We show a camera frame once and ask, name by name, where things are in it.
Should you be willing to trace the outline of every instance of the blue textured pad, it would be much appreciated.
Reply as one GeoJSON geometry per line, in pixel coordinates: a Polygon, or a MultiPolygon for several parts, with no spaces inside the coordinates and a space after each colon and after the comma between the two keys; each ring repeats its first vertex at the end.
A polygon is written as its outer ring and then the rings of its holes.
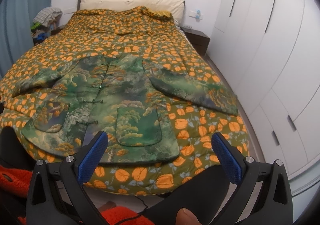
{"type": "Polygon", "coordinates": [[[211,145],[230,182],[239,185],[242,180],[241,167],[216,133],[212,135],[211,145]]]}
{"type": "Polygon", "coordinates": [[[78,169],[78,182],[89,182],[94,170],[98,166],[106,148],[108,147],[108,135],[103,132],[85,156],[78,169]]]}

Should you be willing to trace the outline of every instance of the green jacket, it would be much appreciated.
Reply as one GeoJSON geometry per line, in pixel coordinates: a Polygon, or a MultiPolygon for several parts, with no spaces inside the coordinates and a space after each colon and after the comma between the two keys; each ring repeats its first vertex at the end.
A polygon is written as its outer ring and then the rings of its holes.
{"type": "Polygon", "coordinates": [[[236,97],[225,88],[131,54],[86,57],[57,70],[43,69],[16,85],[13,96],[39,86],[52,89],[23,136],[44,151],[68,156],[105,131],[109,144],[100,161],[105,164],[156,163],[179,156],[167,96],[237,114],[236,97]]]}

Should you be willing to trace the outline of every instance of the wardrobe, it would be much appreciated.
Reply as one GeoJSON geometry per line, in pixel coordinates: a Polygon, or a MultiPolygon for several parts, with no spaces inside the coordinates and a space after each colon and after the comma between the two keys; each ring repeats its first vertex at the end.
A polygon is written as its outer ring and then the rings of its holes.
{"type": "Polygon", "coordinates": [[[320,11],[314,0],[222,0],[207,55],[289,179],[320,159],[320,11]]]}

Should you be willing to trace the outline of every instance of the jacket pocket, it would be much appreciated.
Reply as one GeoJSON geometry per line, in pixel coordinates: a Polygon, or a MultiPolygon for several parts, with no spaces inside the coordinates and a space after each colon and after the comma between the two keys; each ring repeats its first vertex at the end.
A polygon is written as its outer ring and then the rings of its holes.
{"type": "Polygon", "coordinates": [[[64,124],[69,107],[69,103],[46,101],[33,122],[34,127],[47,133],[59,132],[64,124]]]}
{"type": "Polygon", "coordinates": [[[129,147],[150,146],[162,139],[156,109],[119,107],[116,120],[116,140],[129,147]]]}

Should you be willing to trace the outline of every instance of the bed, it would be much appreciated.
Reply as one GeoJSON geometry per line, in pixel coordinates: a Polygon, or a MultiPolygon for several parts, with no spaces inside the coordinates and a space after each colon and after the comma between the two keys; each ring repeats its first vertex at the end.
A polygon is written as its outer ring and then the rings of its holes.
{"type": "MultiPolygon", "coordinates": [[[[59,69],[67,74],[70,65],[87,57],[130,54],[197,81],[225,87],[179,30],[183,8],[183,0],[80,0],[79,11],[63,31],[27,51],[1,80],[1,102],[5,109],[0,116],[0,130],[12,127],[34,159],[61,161],[63,156],[49,153],[37,140],[22,134],[26,124],[48,102],[52,86],[35,86],[23,94],[13,94],[19,83],[32,79],[42,69],[59,69]],[[173,18],[162,20],[165,15],[159,10],[168,10],[173,18]]],[[[175,96],[165,98],[179,156],[167,163],[149,165],[100,164],[86,186],[129,195],[172,191],[206,168],[219,164],[210,143],[212,133],[217,131],[244,156],[248,155],[247,130],[240,116],[209,110],[175,96]]],[[[73,147],[60,145],[61,150],[74,150],[73,147]]]]}

